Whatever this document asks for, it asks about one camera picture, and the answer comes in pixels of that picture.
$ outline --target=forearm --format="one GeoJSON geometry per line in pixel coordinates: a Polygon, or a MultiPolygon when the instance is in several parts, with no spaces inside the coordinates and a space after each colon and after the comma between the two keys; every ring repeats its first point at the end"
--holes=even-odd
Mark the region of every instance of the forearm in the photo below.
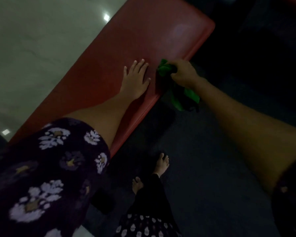
{"type": "Polygon", "coordinates": [[[100,105],[75,111],[66,117],[89,124],[103,137],[110,148],[120,121],[131,102],[130,98],[119,93],[100,105]]]}
{"type": "Polygon", "coordinates": [[[239,103],[204,78],[195,81],[193,90],[271,192],[281,173],[296,160],[296,128],[239,103]]]}

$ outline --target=person's left hand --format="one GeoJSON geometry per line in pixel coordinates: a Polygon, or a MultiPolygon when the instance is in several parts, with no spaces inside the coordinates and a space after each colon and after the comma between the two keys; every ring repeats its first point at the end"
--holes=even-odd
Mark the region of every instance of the person's left hand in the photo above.
{"type": "Polygon", "coordinates": [[[147,79],[145,83],[142,83],[143,76],[145,75],[148,63],[145,63],[142,59],[141,62],[137,63],[134,61],[127,74],[127,67],[124,67],[124,78],[120,93],[126,95],[130,100],[138,99],[148,88],[151,79],[147,79]]]}

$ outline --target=red bench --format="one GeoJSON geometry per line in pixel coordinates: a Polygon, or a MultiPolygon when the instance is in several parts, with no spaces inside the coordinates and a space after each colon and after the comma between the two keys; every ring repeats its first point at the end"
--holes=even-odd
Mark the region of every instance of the red bench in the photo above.
{"type": "Polygon", "coordinates": [[[211,19],[183,0],[128,0],[10,143],[63,115],[113,97],[119,92],[123,67],[144,58],[150,64],[145,78],[152,81],[122,119],[111,148],[113,156],[164,92],[155,82],[161,59],[189,60],[214,27],[211,19]]]}

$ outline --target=shiny floor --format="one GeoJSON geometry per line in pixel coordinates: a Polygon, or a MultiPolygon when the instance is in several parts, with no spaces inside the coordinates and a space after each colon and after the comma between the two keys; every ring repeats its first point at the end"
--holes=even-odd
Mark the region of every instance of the shiny floor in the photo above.
{"type": "Polygon", "coordinates": [[[126,0],[0,0],[0,134],[10,140],[126,0]]]}

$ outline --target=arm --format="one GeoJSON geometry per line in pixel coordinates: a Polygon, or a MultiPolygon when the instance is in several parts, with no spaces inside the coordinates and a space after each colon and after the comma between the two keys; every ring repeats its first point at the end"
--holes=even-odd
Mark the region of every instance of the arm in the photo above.
{"type": "Polygon", "coordinates": [[[110,148],[130,103],[139,98],[149,85],[150,79],[142,83],[147,67],[148,63],[144,64],[144,59],[138,64],[134,61],[128,74],[127,67],[124,67],[124,79],[119,94],[100,105],[75,111],[65,117],[89,124],[103,137],[110,148]]]}
{"type": "Polygon", "coordinates": [[[192,89],[208,105],[262,186],[271,193],[282,172],[296,160],[296,127],[230,98],[199,77],[189,62],[177,60],[170,64],[178,68],[172,74],[173,80],[192,89]]]}

